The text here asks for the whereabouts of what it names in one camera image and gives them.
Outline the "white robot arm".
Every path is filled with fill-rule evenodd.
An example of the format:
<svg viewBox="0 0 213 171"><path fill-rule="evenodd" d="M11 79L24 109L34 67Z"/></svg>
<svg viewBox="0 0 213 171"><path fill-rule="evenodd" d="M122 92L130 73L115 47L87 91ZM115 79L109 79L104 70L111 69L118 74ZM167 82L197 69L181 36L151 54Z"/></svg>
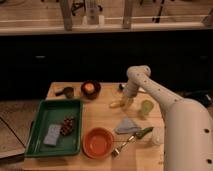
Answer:
<svg viewBox="0 0 213 171"><path fill-rule="evenodd" d="M198 101L183 98L150 78L147 65L127 69L124 96L144 89L155 99L165 124L164 171L213 171L213 118Z"/></svg>

